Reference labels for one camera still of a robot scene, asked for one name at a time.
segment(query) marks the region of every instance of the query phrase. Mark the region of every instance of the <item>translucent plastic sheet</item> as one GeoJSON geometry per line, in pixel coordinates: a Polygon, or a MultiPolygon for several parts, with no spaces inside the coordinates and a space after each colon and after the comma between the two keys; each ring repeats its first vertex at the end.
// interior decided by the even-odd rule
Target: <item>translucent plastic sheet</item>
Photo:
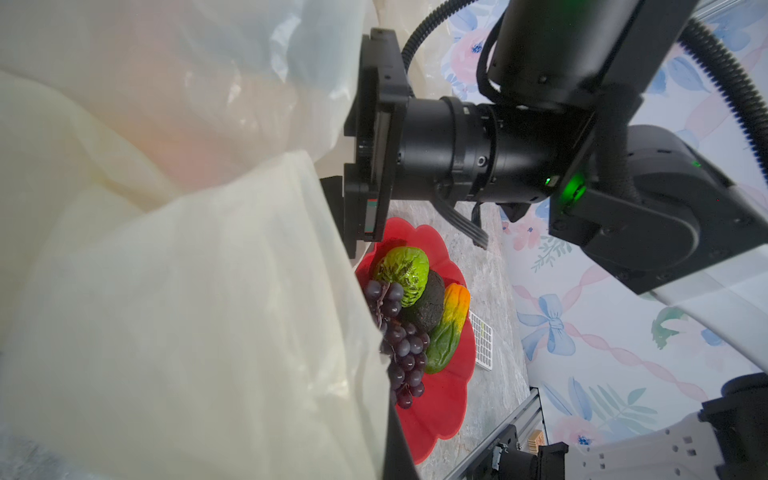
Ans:
{"type": "Polygon", "coordinates": [[[380,337],[312,164],[367,8],[0,5],[16,435],[115,478],[379,476],[380,337]]]}

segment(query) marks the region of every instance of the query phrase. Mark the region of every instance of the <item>green fruit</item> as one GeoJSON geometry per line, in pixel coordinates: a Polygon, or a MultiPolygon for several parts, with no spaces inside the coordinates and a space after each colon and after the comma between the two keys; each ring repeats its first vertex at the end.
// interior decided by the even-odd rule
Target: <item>green fruit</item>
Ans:
{"type": "Polygon", "coordinates": [[[466,287],[452,283],[445,289],[442,320],[433,331],[429,332],[426,373],[441,372],[453,358],[462,339],[462,330],[469,313],[469,301],[472,296],[466,287]]]}
{"type": "Polygon", "coordinates": [[[379,261],[373,278],[402,285],[405,294],[402,306],[413,305],[424,293],[429,276],[429,259],[424,250],[415,247],[395,247],[379,261]]]}
{"type": "Polygon", "coordinates": [[[445,284],[434,270],[429,271],[427,287],[413,306],[402,309],[400,320],[416,325],[419,332],[429,333],[442,320],[445,284]]]}

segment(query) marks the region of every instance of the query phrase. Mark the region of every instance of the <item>fake fruit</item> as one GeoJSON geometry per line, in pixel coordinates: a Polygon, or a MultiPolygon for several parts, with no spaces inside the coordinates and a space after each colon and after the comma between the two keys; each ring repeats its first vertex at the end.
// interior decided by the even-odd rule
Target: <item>fake fruit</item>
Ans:
{"type": "Polygon", "coordinates": [[[442,320],[429,333],[431,341],[427,349],[425,372],[440,372],[451,361],[462,336],[470,299],[469,290],[458,283],[452,283],[445,289],[442,320]]]}
{"type": "Polygon", "coordinates": [[[395,247],[376,265],[373,278],[399,283],[403,288],[402,307],[413,305],[424,293],[429,277],[429,259],[415,247],[395,247]]]}

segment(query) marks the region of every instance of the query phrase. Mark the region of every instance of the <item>floral wallpaper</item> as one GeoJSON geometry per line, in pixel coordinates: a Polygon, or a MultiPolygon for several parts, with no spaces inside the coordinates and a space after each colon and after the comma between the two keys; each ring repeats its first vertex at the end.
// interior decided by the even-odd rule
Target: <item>floral wallpaper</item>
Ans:
{"type": "MultiPolygon", "coordinates": [[[[479,0],[450,19],[455,43],[442,75],[462,99],[487,102],[475,68],[506,4],[479,0]]],[[[707,19],[764,94],[767,12],[768,0],[747,0],[707,19]]],[[[768,208],[768,188],[737,123],[679,46],[632,123],[676,132],[768,208]]],[[[549,442],[600,444],[663,428],[720,396],[727,380],[758,371],[695,319],[635,296],[580,249],[551,237],[548,200],[515,223],[500,215],[528,378],[543,392],[549,442]]]]}

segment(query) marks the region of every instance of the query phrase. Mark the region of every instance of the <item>red plate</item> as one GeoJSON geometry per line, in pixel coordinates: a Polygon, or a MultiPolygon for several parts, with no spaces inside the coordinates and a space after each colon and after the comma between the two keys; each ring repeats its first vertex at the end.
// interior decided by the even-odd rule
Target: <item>red plate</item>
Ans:
{"type": "MultiPolygon", "coordinates": [[[[402,218],[387,220],[382,242],[363,257],[355,272],[360,285],[365,285],[370,278],[371,266],[375,266],[394,247],[424,250],[429,258],[429,268],[442,276],[445,286],[451,283],[467,286],[462,271],[451,261],[437,230],[429,225],[413,228],[402,218]]],[[[440,373],[424,375],[424,395],[413,399],[410,409],[396,408],[416,464],[429,457],[437,439],[450,439],[462,427],[467,412],[467,384],[474,371],[475,334],[467,319],[451,362],[440,373]]]]}

